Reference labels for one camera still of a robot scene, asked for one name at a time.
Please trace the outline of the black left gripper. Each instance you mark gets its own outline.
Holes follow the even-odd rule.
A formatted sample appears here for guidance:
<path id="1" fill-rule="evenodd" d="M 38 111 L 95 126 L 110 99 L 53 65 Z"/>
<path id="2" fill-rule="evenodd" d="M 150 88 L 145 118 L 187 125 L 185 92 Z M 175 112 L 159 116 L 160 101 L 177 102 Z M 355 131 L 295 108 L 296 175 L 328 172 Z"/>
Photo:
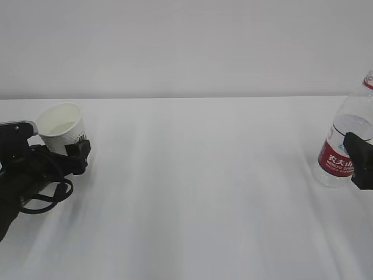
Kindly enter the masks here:
<path id="1" fill-rule="evenodd" d="M 50 151 L 45 145 L 32 145 L 27 155 L 27 174 L 39 180 L 62 179 L 69 174 L 81 175 L 88 166 L 90 141 L 65 145 L 67 155 Z"/>

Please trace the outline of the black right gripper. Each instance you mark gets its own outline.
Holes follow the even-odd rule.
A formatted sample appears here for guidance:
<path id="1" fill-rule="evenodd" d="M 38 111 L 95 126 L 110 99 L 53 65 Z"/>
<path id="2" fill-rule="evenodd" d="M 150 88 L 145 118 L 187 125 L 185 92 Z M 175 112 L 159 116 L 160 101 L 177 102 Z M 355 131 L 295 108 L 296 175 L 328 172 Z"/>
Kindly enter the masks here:
<path id="1" fill-rule="evenodd" d="M 360 190 L 373 190 L 372 145 L 352 132 L 345 135 L 343 145 L 354 167 L 351 181 Z"/>

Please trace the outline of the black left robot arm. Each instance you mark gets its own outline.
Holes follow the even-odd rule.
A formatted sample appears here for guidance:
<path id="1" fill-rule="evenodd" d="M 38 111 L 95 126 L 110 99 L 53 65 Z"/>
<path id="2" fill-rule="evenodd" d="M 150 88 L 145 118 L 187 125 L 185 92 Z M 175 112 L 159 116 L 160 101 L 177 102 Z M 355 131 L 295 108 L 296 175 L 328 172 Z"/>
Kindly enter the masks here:
<path id="1" fill-rule="evenodd" d="M 33 145 L 30 157 L 14 158 L 1 169 L 1 239 L 20 213 L 46 213 L 72 195 L 73 183 L 66 177 L 86 171 L 91 145 L 85 139 L 65 147 L 67 154 L 60 155 Z"/>

